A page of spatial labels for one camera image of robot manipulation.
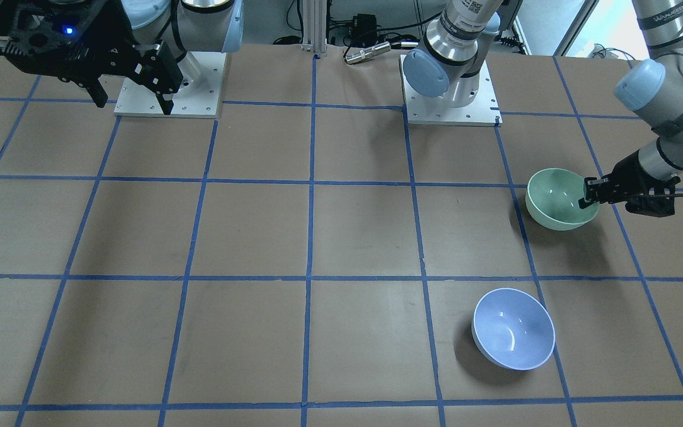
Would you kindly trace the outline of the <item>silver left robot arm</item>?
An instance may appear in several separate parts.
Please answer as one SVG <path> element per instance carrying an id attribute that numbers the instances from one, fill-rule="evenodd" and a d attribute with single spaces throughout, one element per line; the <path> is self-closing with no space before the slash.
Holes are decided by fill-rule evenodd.
<path id="1" fill-rule="evenodd" d="M 407 83 L 420 95 L 447 94 L 476 75 L 484 43 L 498 21 L 499 1 L 450 1 L 428 22 L 425 37 L 402 60 Z M 583 179 L 581 210 L 596 203 L 626 203 L 633 214 L 674 214 L 683 173 L 683 1 L 634 1 L 649 57 L 616 84 L 614 94 L 650 125 L 656 140 L 618 162 L 602 178 Z"/>

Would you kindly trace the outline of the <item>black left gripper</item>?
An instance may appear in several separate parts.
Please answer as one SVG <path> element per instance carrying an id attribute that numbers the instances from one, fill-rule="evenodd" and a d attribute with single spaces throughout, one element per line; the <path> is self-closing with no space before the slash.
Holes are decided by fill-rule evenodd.
<path id="1" fill-rule="evenodd" d="M 616 163 L 612 172 L 604 177 L 586 177 L 583 197 L 578 208 L 585 210 L 592 205 L 624 202 L 629 213 L 652 217 L 675 214 L 676 184 L 681 179 L 674 173 L 667 178 L 656 179 L 641 165 L 638 152 Z"/>

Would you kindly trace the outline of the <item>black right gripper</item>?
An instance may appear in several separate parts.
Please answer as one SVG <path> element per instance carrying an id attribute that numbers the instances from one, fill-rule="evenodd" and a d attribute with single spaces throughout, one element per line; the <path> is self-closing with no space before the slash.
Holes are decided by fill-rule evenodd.
<path id="1" fill-rule="evenodd" d="M 133 73 L 168 116 L 183 83 L 178 62 L 167 43 L 136 44 L 120 1 L 21 1 L 0 56 L 24 72 L 78 81 L 98 108 L 108 101 L 102 76 Z"/>

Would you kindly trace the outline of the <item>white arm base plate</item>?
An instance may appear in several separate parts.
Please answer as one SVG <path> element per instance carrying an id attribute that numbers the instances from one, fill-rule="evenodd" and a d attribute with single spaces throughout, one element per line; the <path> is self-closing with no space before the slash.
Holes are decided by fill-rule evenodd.
<path id="1" fill-rule="evenodd" d="M 187 52 L 174 65 L 182 73 L 179 83 L 150 90 L 129 78 L 117 97 L 117 116 L 146 118 L 217 119 L 220 115 L 229 54 L 226 52 Z"/>
<path id="2" fill-rule="evenodd" d="M 418 94 L 403 70 L 400 74 L 407 124 L 493 127 L 503 123 L 487 62 L 482 64 L 478 75 L 461 79 L 440 97 Z"/>

